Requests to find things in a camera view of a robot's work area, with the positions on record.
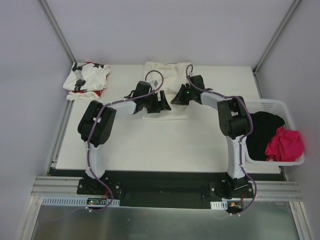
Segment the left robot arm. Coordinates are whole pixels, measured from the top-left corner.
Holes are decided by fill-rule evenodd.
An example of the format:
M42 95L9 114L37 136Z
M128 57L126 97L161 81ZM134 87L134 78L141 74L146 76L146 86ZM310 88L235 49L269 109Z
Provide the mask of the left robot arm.
M122 100L101 103L93 100L89 103L77 131L86 148L87 168L85 174L92 178L88 188L99 195L105 191L106 183L101 177L105 174L104 157L101 146L111 136L116 118L134 115L142 109L148 113L170 111L164 90L153 90L152 83L139 81L136 88Z

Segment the cream white t shirt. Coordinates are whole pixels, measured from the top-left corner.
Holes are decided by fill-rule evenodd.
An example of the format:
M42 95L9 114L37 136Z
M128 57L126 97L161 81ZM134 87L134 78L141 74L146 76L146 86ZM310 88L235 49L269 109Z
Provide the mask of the cream white t shirt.
M163 64L159 62L147 61L143 66L143 80L149 83L161 83L168 103L177 95L182 85L187 83L186 68L189 62ZM159 113L147 113L142 111L141 119L144 121L175 121L187 120L188 110L186 105L169 104L171 110L162 110Z

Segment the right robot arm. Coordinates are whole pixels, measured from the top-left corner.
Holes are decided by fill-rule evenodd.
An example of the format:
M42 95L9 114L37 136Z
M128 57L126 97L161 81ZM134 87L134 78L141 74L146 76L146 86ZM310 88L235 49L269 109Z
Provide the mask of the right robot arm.
M187 75L186 79L187 83L181 85L177 95L170 103L187 106L190 101L195 101L217 110L219 127L227 140L228 167L226 173L233 180L244 178L246 170L243 144L245 138L253 130L253 121L244 100L240 96L224 96L211 89L206 89L201 75Z

